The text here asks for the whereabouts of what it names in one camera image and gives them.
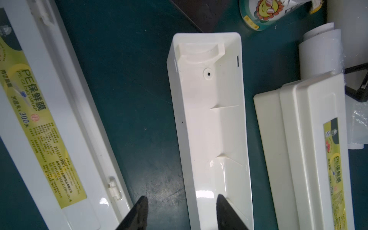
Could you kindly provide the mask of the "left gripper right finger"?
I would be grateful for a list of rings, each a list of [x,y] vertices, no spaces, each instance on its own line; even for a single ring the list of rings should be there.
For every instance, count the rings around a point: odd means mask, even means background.
[[[219,194],[216,202],[219,230],[249,230],[227,199]]]

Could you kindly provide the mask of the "dispenser lid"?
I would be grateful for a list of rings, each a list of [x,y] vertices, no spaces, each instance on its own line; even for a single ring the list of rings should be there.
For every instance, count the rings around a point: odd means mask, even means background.
[[[54,1],[1,1],[1,138],[50,230],[115,230],[131,210]]]

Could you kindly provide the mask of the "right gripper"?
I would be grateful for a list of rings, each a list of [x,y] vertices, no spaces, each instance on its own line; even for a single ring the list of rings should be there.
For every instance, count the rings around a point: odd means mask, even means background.
[[[344,69],[343,74],[350,77],[345,85],[346,96],[359,103],[368,101],[368,63]]]

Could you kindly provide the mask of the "dispenser base tray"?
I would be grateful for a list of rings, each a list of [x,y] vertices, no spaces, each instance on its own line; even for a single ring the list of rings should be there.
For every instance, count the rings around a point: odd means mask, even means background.
[[[218,228],[219,195],[254,228],[241,41],[236,32],[172,38],[167,70],[193,230]]]

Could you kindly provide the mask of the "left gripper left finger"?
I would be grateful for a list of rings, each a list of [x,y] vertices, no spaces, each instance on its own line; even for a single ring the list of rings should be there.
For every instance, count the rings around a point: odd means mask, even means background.
[[[146,196],[141,196],[116,230],[146,230],[149,212],[149,202]]]

